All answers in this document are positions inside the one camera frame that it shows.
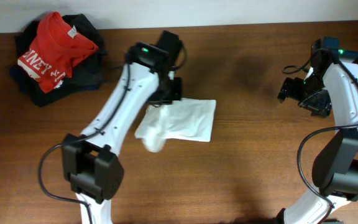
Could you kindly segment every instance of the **red t-shirt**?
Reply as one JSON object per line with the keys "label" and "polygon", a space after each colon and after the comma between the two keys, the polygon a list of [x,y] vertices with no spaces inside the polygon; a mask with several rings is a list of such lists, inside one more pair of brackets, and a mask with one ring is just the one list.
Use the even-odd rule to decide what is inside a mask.
{"label": "red t-shirt", "polygon": [[72,68],[98,49],[68,25],[59,12],[51,12],[40,21],[30,50],[19,57],[17,64],[48,93],[62,83],[62,78],[71,78]]}

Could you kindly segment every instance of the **white wall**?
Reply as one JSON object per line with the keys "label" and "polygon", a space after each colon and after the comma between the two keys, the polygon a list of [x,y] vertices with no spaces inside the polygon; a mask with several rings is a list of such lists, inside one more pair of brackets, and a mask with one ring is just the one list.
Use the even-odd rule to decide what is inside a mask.
{"label": "white wall", "polygon": [[358,20],[358,0],[0,0],[0,32],[48,11],[84,13],[98,29]]}

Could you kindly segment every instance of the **black fabric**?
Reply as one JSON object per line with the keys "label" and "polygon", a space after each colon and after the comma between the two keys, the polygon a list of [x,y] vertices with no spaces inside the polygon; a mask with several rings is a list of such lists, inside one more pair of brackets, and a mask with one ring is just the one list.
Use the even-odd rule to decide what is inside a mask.
{"label": "black fabric", "polygon": [[[77,32],[94,42],[99,50],[73,68],[73,76],[64,78],[63,84],[49,93],[44,93],[37,81],[32,79],[18,65],[11,67],[11,78],[19,86],[19,90],[28,94],[35,105],[45,106],[78,91],[97,90],[103,80],[101,67],[102,57],[107,55],[104,40],[90,21],[83,15],[63,16],[63,20],[75,26]],[[39,21],[32,21],[21,35],[15,36],[16,54],[19,58],[29,50],[30,44],[37,36]]]}

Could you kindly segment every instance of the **robotic arm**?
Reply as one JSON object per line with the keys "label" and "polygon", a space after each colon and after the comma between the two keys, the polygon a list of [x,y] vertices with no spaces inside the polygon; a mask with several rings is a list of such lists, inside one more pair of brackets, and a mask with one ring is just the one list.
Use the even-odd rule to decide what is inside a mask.
{"label": "robotic arm", "polygon": [[83,224],[112,223],[111,199],[124,177],[117,158],[122,142],[144,103],[181,99],[181,80],[170,77],[182,48],[178,36],[167,31],[156,45],[139,42],[131,47],[117,87],[99,115],[80,137],[68,134],[64,139],[63,173],[78,200],[85,202]]}
{"label": "robotic arm", "polygon": [[[293,72],[283,72],[307,71],[308,63]],[[298,151],[302,177],[303,144],[323,131],[337,133],[314,161],[314,186],[303,177],[309,190],[290,208],[282,209],[276,220],[280,224],[322,223],[339,207],[358,201],[358,52],[344,51],[337,39],[326,37],[313,44],[310,63],[304,80],[285,80],[278,99],[283,102],[293,98],[311,115],[323,117],[329,116],[333,108],[336,127],[316,131],[304,139]]]}

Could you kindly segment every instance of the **wooden table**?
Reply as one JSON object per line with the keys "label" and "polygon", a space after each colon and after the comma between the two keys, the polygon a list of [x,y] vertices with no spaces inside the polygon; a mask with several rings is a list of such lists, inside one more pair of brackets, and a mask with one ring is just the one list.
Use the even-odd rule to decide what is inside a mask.
{"label": "wooden table", "polygon": [[[306,187],[296,169],[296,150],[310,132],[331,126],[297,102],[276,99],[289,64],[302,64],[310,45],[325,35],[358,51],[358,22],[318,22],[174,28],[188,51],[178,71],[183,96],[215,99],[212,141],[169,140],[160,153],[134,137],[144,109],[130,128],[120,161],[125,178],[112,200],[115,223],[218,223],[274,217]],[[154,43],[161,29],[102,30],[109,56],[99,91],[81,92],[43,108],[19,93],[9,78],[15,63],[13,34],[0,34],[0,224],[79,223],[79,205],[46,197],[37,183],[37,164],[66,133],[78,134],[98,114],[115,87],[123,52],[137,41]],[[334,133],[312,139],[303,165]],[[62,174],[59,152],[46,161],[44,180],[58,195],[73,197]],[[358,202],[331,215],[358,223]]]}

